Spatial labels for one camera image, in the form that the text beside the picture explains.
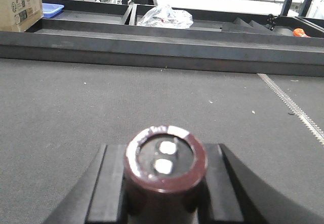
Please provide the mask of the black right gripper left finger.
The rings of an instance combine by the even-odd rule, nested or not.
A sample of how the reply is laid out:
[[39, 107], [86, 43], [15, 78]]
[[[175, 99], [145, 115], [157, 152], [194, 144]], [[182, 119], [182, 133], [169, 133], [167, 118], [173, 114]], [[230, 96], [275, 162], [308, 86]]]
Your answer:
[[126, 223], [124, 145], [102, 145], [44, 223]]

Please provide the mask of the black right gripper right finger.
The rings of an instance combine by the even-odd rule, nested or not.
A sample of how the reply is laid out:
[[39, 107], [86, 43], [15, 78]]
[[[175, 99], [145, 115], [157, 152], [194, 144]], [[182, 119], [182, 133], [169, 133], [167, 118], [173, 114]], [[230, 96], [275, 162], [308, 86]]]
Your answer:
[[225, 146], [207, 143], [198, 223], [301, 223], [301, 207], [269, 186]]

